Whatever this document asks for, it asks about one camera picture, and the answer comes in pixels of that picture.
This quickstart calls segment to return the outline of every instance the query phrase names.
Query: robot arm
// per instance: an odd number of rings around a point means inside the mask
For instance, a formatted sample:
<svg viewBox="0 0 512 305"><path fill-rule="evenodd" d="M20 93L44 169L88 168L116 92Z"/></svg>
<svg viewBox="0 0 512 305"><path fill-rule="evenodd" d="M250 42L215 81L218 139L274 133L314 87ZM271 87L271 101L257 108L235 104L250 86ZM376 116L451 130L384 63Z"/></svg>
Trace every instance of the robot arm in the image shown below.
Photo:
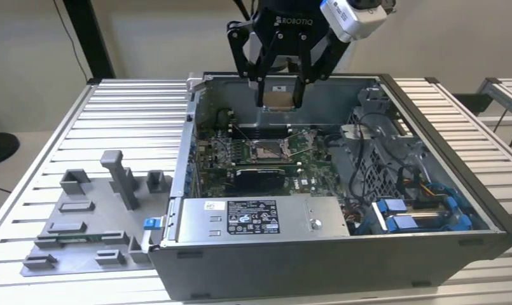
<svg viewBox="0 0 512 305"><path fill-rule="evenodd" d="M266 105L267 73L288 66L298 74L290 106L300 108L306 85L329 78L350 42L369 36L393 6L394 0L259 0L250 20L227 24L238 76L257 87L255 105Z"/></svg>

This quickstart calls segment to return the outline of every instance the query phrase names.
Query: blue connector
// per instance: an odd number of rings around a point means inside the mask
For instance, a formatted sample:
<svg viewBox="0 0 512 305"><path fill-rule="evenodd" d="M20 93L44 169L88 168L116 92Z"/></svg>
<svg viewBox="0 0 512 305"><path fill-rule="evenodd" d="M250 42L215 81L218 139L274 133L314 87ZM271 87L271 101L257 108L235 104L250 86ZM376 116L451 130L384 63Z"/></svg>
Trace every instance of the blue connector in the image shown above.
<svg viewBox="0 0 512 305"><path fill-rule="evenodd" d="M414 218L410 215L396 215L385 220L389 233L401 233L418 228Z"/></svg>
<svg viewBox="0 0 512 305"><path fill-rule="evenodd" d="M448 208L451 209L451 211L456 212L456 210L459 209L459 206L453 197L447 197L445 204L448 205Z"/></svg>
<svg viewBox="0 0 512 305"><path fill-rule="evenodd" d="M380 199L376 203L381 213L405 213L408 211L405 201L402 199Z"/></svg>
<svg viewBox="0 0 512 305"><path fill-rule="evenodd" d="M469 216L461 214L457 218L457 221L452 225L447 225L447 228L451 231L469 231L473 229L473 223L469 219Z"/></svg>
<svg viewBox="0 0 512 305"><path fill-rule="evenodd" d="M145 230L159 230L162 229L162 219L161 218L147 218L143 222Z"/></svg>

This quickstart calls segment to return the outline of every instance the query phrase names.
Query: circuit board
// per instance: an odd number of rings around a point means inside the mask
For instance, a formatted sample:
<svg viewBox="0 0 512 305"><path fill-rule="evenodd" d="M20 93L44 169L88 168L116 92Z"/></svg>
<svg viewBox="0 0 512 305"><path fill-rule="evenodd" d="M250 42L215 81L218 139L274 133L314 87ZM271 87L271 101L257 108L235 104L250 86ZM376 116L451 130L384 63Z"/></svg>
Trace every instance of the circuit board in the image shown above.
<svg viewBox="0 0 512 305"><path fill-rule="evenodd" d="M207 198L226 196L346 196L341 187L324 136L306 128L290 128L284 139L234 139L230 133L205 131L198 141L199 194ZM233 182L239 173L271 170L284 174L282 184L271 189L239 190Z"/></svg>

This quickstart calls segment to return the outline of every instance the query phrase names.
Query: power supply label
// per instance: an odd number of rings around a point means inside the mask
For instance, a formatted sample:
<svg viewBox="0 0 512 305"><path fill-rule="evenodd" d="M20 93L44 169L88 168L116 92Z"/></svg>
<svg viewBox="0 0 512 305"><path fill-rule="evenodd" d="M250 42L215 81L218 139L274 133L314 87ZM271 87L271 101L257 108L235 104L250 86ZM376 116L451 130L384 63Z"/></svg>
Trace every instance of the power supply label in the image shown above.
<svg viewBox="0 0 512 305"><path fill-rule="evenodd" d="M281 232L275 200L227 202L229 234L275 234Z"/></svg>

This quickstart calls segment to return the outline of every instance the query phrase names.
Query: metal rail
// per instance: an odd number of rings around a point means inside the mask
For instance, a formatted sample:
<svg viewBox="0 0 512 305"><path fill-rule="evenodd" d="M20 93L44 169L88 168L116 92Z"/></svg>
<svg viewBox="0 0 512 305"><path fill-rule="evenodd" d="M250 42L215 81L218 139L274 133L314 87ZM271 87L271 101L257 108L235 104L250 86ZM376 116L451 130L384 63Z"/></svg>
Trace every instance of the metal rail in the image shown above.
<svg viewBox="0 0 512 305"><path fill-rule="evenodd" d="M512 78L485 79L479 93L487 93L512 112Z"/></svg>
<svg viewBox="0 0 512 305"><path fill-rule="evenodd" d="M512 215L512 150L441 85L397 82ZM104 149L122 149L135 175L173 174L186 107L185 81L114 79L88 86L0 210L0 303L171 302L154 270L24 278L22 260L40 233L67 168L106 177ZM512 304L512 249L471 263L437 288L246 300L222 304Z"/></svg>

